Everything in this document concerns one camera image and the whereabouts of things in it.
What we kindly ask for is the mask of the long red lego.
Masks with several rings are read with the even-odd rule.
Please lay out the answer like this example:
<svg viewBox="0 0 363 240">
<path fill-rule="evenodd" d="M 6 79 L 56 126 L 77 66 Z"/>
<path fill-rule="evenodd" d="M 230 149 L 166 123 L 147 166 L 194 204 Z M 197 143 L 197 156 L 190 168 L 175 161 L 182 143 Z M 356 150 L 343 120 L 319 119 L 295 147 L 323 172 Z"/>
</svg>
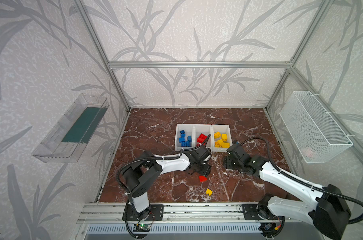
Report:
<svg viewBox="0 0 363 240">
<path fill-rule="evenodd" d="M 197 139 L 196 139 L 196 142 L 197 142 L 197 143 L 202 144 L 202 143 L 204 142 L 204 139 L 202 139 L 202 138 L 197 138 Z"/>
</svg>

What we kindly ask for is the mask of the narrow yellow lego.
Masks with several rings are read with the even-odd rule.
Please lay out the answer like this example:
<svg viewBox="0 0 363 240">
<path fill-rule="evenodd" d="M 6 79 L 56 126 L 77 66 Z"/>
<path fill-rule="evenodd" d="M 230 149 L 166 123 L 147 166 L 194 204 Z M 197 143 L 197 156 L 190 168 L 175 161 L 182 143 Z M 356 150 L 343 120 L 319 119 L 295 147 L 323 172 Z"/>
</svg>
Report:
<svg viewBox="0 0 363 240">
<path fill-rule="evenodd" d="M 222 147 L 222 148 L 226 148 L 226 149 L 227 149 L 227 148 L 229 148 L 229 147 L 230 147 L 230 143 L 222 143 L 222 144 L 221 144 L 221 147 Z"/>
</svg>

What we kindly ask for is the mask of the yellow lego front alone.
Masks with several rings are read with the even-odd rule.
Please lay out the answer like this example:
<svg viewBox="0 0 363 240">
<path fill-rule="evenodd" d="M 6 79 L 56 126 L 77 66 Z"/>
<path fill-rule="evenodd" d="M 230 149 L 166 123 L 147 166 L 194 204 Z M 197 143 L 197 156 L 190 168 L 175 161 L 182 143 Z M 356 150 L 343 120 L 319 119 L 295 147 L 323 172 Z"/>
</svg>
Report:
<svg viewBox="0 0 363 240">
<path fill-rule="evenodd" d="M 212 192 L 212 190 L 210 190 L 210 189 L 207 189 L 207 190 L 206 190 L 206 194 L 207 194 L 207 195 L 211 196 L 211 195 L 212 195 L 212 193 L 213 193 L 213 192 Z"/>
</svg>

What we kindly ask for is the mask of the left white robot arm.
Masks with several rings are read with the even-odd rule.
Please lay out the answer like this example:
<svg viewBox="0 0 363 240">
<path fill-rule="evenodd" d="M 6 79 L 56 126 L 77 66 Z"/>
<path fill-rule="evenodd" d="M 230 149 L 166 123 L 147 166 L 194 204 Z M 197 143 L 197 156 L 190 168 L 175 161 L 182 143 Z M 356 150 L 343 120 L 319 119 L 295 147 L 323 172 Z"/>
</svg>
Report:
<svg viewBox="0 0 363 240">
<path fill-rule="evenodd" d="M 190 171 L 208 177 L 212 157 L 211 149 L 205 145 L 190 149 L 181 149 L 175 155 L 154 155 L 148 151 L 140 157 L 120 167 L 116 172 L 116 181 L 128 196 L 128 203 L 133 205 L 139 215 L 148 215 L 151 204 L 148 190 L 157 178 L 171 172 Z"/>
</svg>

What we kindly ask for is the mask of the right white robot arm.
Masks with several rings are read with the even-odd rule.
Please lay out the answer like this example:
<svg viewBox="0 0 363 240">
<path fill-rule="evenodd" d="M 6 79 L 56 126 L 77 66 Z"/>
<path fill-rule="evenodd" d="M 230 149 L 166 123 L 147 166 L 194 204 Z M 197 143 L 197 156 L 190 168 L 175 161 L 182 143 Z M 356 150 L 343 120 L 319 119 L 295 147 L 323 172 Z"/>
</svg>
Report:
<svg viewBox="0 0 363 240">
<path fill-rule="evenodd" d="M 343 195 L 334 185 L 324 187 L 281 169 L 273 162 L 269 145 L 266 150 L 266 158 L 250 156 L 241 143 L 235 142 L 223 160 L 225 169 L 260 178 L 297 198 L 287 200 L 266 194 L 254 210 L 261 219 L 295 219 L 314 226 L 332 240 L 340 240 L 347 225 L 363 221 L 362 201 Z"/>
</svg>

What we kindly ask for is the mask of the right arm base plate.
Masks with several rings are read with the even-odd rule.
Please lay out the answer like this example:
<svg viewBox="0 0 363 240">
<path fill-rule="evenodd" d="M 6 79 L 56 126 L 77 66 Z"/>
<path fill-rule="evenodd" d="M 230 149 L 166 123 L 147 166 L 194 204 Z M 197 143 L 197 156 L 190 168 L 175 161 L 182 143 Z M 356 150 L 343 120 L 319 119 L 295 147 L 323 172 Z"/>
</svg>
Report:
<svg viewBox="0 0 363 240">
<path fill-rule="evenodd" d="M 266 206 L 259 206 L 258 204 L 242 204 L 239 211 L 243 214 L 245 220 L 266 220 L 283 221 L 285 217 L 274 215 Z"/>
</svg>

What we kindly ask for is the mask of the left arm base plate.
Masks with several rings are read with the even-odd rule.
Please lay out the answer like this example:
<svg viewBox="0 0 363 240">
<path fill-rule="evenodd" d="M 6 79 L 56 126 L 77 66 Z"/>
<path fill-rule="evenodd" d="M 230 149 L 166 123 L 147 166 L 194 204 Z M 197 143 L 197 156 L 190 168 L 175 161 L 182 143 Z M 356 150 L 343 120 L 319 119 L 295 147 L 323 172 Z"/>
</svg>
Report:
<svg viewBox="0 0 363 240">
<path fill-rule="evenodd" d="M 153 204 L 141 213 L 136 211 L 134 205 L 128 204 L 123 213 L 123 221 L 162 221 L 164 205 Z"/>
</svg>

